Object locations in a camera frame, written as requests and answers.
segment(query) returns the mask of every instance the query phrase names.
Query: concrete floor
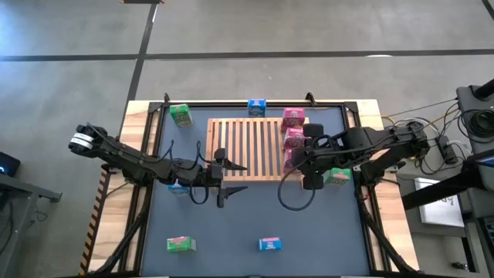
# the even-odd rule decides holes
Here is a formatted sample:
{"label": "concrete floor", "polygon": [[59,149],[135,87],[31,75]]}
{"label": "concrete floor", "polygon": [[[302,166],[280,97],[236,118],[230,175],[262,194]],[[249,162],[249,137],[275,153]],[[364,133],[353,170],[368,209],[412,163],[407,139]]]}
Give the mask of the concrete floor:
{"label": "concrete floor", "polygon": [[[0,0],[0,56],[136,54],[149,5],[117,0]],[[175,0],[157,11],[148,53],[492,49],[480,0]],[[137,100],[378,99],[392,114],[451,99],[493,78],[494,56],[147,61]],[[22,180],[63,192],[25,240],[19,277],[76,274],[101,161],[67,149],[77,124],[116,134],[134,61],[0,63],[0,151]],[[416,114],[440,117],[448,104]],[[452,127],[447,135],[465,141]],[[438,163],[434,154],[428,159]],[[457,170],[442,172],[452,175]],[[403,172],[417,173],[408,165]],[[448,263],[459,239],[413,235],[421,269],[468,276]],[[482,273],[471,277],[488,276]]]}

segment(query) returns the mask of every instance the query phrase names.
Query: black cable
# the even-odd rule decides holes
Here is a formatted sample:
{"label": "black cable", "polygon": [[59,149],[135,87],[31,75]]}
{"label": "black cable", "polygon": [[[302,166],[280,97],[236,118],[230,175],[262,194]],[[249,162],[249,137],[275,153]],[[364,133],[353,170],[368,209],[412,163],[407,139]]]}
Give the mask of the black cable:
{"label": "black cable", "polygon": [[450,101],[453,101],[453,100],[456,100],[456,98],[451,99],[451,100],[441,101],[441,102],[438,102],[438,103],[429,104],[429,105],[426,105],[426,106],[423,106],[423,107],[419,107],[419,108],[414,108],[414,109],[406,110],[406,111],[403,111],[403,112],[400,112],[400,113],[396,113],[396,114],[386,115],[386,116],[387,117],[394,117],[394,116],[405,114],[405,113],[408,113],[408,112],[413,112],[413,111],[416,111],[416,110],[420,110],[420,109],[424,109],[424,108],[429,108],[429,107],[433,107],[433,106],[436,106],[436,105],[439,105],[439,104],[447,103],[447,102],[450,102]]}
{"label": "black cable", "polygon": [[4,225],[2,232],[0,232],[0,238],[3,236],[3,233],[7,229],[7,227],[10,227],[10,231],[8,233],[7,241],[5,244],[0,248],[0,257],[2,256],[3,252],[7,248],[8,243],[10,242],[10,239],[12,238],[12,234],[14,233],[14,206],[12,205],[12,201],[8,202],[8,206],[10,208],[10,213],[8,215],[8,220],[7,223]]}
{"label": "black cable", "polygon": [[452,144],[452,145],[455,145],[456,147],[458,147],[458,149],[460,150],[460,152],[462,153],[462,156],[463,156],[463,161],[466,161],[466,156],[465,156],[465,153],[463,152],[463,149],[462,149],[462,146],[460,146],[460,144],[456,143],[456,142],[451,142],[449,144]]}
{"label": "black cable", "polygon": [[107,196],[106,196],[105,198],[108,198],[108,196],[110,196],[111,194],[113,194],[115,191],[117,191],[117,190],[121,189],[123,186],[128,185],[129,183],[130,183],[130,182],[126,182],[126,183],[124,183],[124,184],[120,185],[119,187],[115,188],[114,190],[112,190],[112,191],[108,192],[108,193],[107,193]]}
{"label": "black cable", "polygon": [[288,210],[291,210],[291,211],[294,211],[294,212],[299,212],[299,211],[302,211],[304,209],[307,209],[309,207],[309,205],[312,204],[312,201],[314,200],[314,197],[316,196],[316,189],[314,187],[312,187],[312,195],[310,196],[309,201],[305,205],[303,205],[303,206],[301,206],[299,208],[294,208],[294,207],[291,207],[291,206],[287,205],[283,201],[283,199],[281,198],[281,189],[283,187],[283,183],[285,182],[286,178],[288,178],[288,176],[290,174],[292,174],[298,167],[300,167],[304,163],[308,162],[308,160],[309,160],[309,158],[306,158],[304,161],[300,162],[297,166],[293,167],[288,172],[286,172],[285,175],[283,176],[283,178],[281,179],[281,181],[279,182],[279,185],[278,185],[278,201],[283,206],[283,208],[285,208],[285,209],[288,209]]}
{"label": "black cable", "polygon": [[[463,111],[458,118],[457,125],[460,132],[471,141],[482,144],[494,141],[494,111],[477,109]],[[479,140],[470,134],[485,140]]]}
{"label": "black cable", "polygon": [[207,183],[205,184],[204,190],[205,190],[204,200],[202,200],[202,202],[197,202],[194,198],[194,193],[193,193],[194,192],[194,182],[191,183],[190,192],[188,195],[191,197],[191,200],[193,203],[195,203],[196,205],[202,205],[202,204],[206,203],[206,201],[209,199],[209,187],[208,187]]}
{"label": "black cable", "polygon": [[[462,160],[462,163],[460,163],[458,165],[455,165],[455,166],[443,168],[443,166],[446,163],[446,160],[444,160],[444,161],[442,161],[441,166],[439,166],[439,168],[437,170],[432,170],[432,168],[429,166],[429,164],[427,163],[427,161],[425,160],[425,158],[421,158],[419,160],[419,168],[420,168],[420,171],[422,172],[422,174],[424,174],[424,175],[433,175],[433,174],[436,174],[436,173],[438,173],[440,171],[444,171],[444,170],[448,170],[448,169],[453,169],[453,168],[457,168],[459,166],[462,166],[463,165],[463,162],[465,162],[463,160],[463,158],[460,158],[460,157],[456,157],[456,158],[461,159]],[[431,171],[431,172],[426,172],[424,170],[424,164],[429,169],[429,171]]]}
{"label": "black cable", "polygon": [[197,148],[197,153],[199,154],[199,158],[203,161],[203,162],[206,162],[206,163],[209,163],[211,164],[211,161],[209,160],[205,160],[203,157],[202,157],[202,154],[201,154],[201,142],[198,140],[198,143],[195,145],[195,147]]}
{"label": "black cable", "polygon": [[438,137],[441,137],[441,136],[444,136],[445,133],[446,133],[446,130],[449,128],[449,126],[451,125],[452,121],[455,119],[455,117],[458,115],[456,114],[454,117],[453,117],[453,120],[450,120],[448,122],[448,124],[446,123],[446,118],[447,118],[447,115],[449,113],[449,111],[454,107],[454,106],[458,106],[458,102],[454,103],[453,105],[451,105],[445,112],[445,117],[443,118],[443,127],[442,127],[442,131],[439,133],[439,136]]}
{"label": "black cable", "polygon": [[42,211],[39,210],[38,205],[35,205],[36,210],[33,212],[36,214],[36,218],[38,219],[38,222],[43,222],[48,218],[48,215]]}

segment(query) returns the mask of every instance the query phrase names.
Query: green juice box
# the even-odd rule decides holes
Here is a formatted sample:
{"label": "green juice box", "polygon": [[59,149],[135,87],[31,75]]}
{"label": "green juice box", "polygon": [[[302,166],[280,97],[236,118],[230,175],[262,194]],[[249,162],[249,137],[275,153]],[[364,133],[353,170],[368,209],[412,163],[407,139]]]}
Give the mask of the green juice box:
{"label": "green juice box", "polygon": [[352,171],[350,169],[333,168],[323,174],[325,185],[343,185],[352,179]]}
{"label": "green juice box", "polygon": [[189,127],[192,125],[192,115],[187,104],[170,106],[170,115],[178,127]]}
{"label": "green juice box", "polygon": [[181,236],[174,239],[167,239],[168,252],[195,251],[195,240],[190,236]]}

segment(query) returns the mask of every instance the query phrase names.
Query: wooden slatted tray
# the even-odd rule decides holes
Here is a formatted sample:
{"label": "wooden slatted tray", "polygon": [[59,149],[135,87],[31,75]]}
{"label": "wooden slatted tray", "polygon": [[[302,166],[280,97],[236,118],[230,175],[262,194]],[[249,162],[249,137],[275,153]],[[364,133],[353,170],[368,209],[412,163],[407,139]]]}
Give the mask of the wooden slatted tray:
{"label": "wooden slatted tray", "polygon": [[[223,147],[228,159],[248,170],[225,171],[225,181],[280,181],[283,177],[282,118],[209,119],[206,159]],[[293,174],[289,180],[301,180]]]}

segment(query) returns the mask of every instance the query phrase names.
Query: small blue box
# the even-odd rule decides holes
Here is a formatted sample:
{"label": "small blue box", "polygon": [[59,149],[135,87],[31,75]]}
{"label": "small blue box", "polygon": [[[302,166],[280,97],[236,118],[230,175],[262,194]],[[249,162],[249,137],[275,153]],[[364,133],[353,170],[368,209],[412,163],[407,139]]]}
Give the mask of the small blue box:
{"label": "small blue box", "polygon": [[181,186],[179,184],[169,185],[168,191],[177,197],[189,196],[191,193],[190,187]]}
{"label": "small blue box", "polygon": [[250,99],[247,107],[249,109],[249,117],[266,116],[266,100],[264,99]]}
{"label": "small blue box", "polygon": [[259,240],[259,251],[266,250],[281,250],[281,239],[279,237],[275,238],[264,238]]}

